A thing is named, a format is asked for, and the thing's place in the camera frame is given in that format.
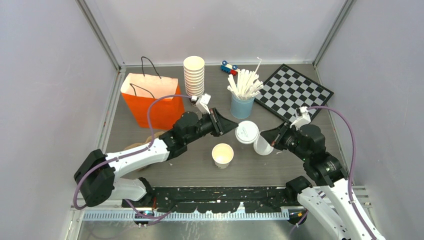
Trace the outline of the stack of white lids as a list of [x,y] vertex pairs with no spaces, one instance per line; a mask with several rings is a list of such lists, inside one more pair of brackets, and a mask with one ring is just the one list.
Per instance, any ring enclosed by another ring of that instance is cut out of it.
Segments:
[[254,151],[261,156],[267,156],[274,150],[274,148],[260,134],[254,141],[253,148]]

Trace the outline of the white paper coffee cup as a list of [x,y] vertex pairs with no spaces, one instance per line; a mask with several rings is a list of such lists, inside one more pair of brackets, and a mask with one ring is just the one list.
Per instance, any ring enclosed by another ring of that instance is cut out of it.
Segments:
[[214,146],[211,155],[215,165],[220,169],[225,169],[234,157],[234,150],[226,143],[219,143]]

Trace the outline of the white plastic cup lid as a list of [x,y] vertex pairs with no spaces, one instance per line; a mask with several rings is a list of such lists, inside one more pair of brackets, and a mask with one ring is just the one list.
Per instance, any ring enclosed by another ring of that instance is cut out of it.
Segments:
[[240,122],[235,129],[236,139],[244,145],[253,144],[258,138],[259,133],[258,126],[250,120]]

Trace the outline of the stack of paper cups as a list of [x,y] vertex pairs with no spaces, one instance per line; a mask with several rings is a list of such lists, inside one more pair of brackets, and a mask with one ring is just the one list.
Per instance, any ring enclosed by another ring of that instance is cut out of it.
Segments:
[[205,61],[200,56],[188,56],[183,61],[185,92],[201,96],[205,91]]

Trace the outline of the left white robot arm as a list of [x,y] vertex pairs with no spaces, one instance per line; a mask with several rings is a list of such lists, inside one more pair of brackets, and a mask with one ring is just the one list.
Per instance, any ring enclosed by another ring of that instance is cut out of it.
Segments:
[[77,194],[81,194],[86,207],[95,207],[109,198],[127,199],[148,207],[153,193],[142,179],[124,179],[128,173],[174,159],[188,150],[188,145],[208,134],[225,135],[238,127],[238,123],[222,116],[216,108],[199,117],[194,112],[184,112],[172,128],[151,142],[128,150],[103,153],[91,151],[73,178]]

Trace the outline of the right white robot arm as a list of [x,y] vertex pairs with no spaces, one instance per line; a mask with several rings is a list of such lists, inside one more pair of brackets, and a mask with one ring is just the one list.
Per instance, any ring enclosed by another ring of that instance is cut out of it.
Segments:
[[326,150],[321,129],[307,124],[296,129],[284,122],[260,136],[277,150],[288,150],[303,161],[310,179],[330,201],[327,204],[312,184],[298,176],[285,184],[285,198],[291,205],[302,205],[336,240],[383,240],[355,196],[341,162]]

